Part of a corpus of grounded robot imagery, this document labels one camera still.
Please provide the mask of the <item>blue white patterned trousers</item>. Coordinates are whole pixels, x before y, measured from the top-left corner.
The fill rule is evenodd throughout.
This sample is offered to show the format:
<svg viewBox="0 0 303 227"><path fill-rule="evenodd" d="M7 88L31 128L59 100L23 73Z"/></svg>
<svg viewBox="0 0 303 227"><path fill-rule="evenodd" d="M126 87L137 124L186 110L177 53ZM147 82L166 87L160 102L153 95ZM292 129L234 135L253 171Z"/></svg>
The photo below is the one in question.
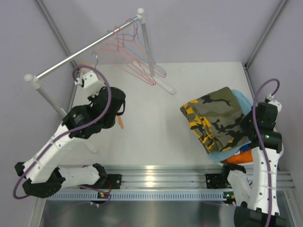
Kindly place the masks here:
<svg viewBox="0 0 303 227"><path fill-rule="evenodd" d="M249 150L250 150L250 145L249 145L249 144L246 144L246 145L242 146L241 148L239 148L239 149L236 151L235 155L242 154L242 153L247 152L247 151L249 151Z"/></svg>

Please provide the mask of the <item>orange trousers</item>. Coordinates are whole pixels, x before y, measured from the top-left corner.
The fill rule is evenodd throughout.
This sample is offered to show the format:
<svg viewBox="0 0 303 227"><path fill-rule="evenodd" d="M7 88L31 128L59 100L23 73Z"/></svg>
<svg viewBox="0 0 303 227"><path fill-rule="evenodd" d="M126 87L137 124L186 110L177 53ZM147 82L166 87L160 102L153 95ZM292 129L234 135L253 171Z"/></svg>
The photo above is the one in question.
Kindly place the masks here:
<svg viewBox="0 0 303 227"><path fill-rule="evenodd" d="M237 155L233 155L225 160L227 164L246 164L252 163L253 157L251 150L239 153Z"/></svg>

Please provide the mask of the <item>pink hanger with orange trousers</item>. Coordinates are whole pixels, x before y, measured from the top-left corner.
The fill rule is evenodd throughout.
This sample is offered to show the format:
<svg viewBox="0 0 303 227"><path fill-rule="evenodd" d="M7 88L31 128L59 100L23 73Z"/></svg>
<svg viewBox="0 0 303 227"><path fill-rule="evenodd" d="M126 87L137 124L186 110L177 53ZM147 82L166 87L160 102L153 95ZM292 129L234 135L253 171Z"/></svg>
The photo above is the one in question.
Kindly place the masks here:
<svg viewBox="0 0 303 227"><path fill-rule="evenodd" d="M127 73L135 76L139 80L155 85L156 78L165 78L167 73L153 58L144 41L139 38L139 24L135 18L127 19L131 27L131 33L124 32L120 27L114 34L113 40L108 44L113 46L113 56L127 64Z"/></svg>

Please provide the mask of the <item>blue wire hanger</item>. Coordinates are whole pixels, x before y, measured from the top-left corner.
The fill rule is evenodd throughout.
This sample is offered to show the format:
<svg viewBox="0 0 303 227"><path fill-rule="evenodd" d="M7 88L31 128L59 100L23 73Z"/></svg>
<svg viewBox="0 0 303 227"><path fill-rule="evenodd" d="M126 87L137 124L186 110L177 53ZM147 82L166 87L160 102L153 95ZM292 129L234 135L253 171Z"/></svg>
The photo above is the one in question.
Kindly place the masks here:
<svg viewBox="0 0 303 227"><path fill-rule="evenodd" d="M140 40L139 34L138 34L138 28L139 28L138 22L135 20L135 18L131 18L131 17L128 18L126 20L126 22L130 22L130 24L134 27L133 34L131 35L129 33L124 33L123 31L121 31L122 34L116 35L115 39L117 40L117 43L121 44L123 47L125 47L127 50L129 50L131 53L133 53L136 57L138 57L144 63L147 63L150 73L152 73L151 70L153 70L153 72L155 74L159 75L162 78L166 78L167 73L164 70L164 68L162 68L160 65L158 65L156 63L156 61L154 60L154 58L151 54L151 51L148 50L144 41ZM124 42L134 43L137 46L137 48L141 51L141 53L144 55L144 57L141 57L139 54L135 53L130 48L126 47Z"/></svg>

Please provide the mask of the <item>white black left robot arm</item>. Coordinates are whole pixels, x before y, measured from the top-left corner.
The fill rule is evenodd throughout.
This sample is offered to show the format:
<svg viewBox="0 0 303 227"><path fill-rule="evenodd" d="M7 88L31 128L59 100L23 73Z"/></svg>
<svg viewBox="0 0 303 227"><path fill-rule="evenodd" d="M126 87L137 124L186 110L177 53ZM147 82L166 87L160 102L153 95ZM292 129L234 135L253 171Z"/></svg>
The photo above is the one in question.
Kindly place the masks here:
<svg viewBox="0 0 303 227"><path fill-rule="evenodd" d="M125 111L125 93L116 87L110 91L110 99L103 87L95 97L88 98L89 104L73 107L34 157L15 164L17 175L25 179L22 187L26 196L47 198L67 187L84 185L100 189L106 185L108 175L99 163L71 168L60 167L59 163L82 144L92 153L97 152L89 143L90 136L113 127L115 118Z"/></svg>

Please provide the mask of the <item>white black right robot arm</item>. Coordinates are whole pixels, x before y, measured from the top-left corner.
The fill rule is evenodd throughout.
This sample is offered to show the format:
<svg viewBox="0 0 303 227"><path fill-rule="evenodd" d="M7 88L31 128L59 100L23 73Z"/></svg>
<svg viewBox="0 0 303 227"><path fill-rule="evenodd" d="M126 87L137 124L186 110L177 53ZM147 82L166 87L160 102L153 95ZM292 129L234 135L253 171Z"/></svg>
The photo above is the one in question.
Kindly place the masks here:
<svg viewBox="0 0 303 227"><path fill-rule="evenodd" d="M236 208L237 227L285 227L276 197L277 166L282 155L282 135L274 130L282 105L276 101L260 102L240 122L251 141L253 180L249 184L244 166L223 166L221 182L231 187Z"/></svg>

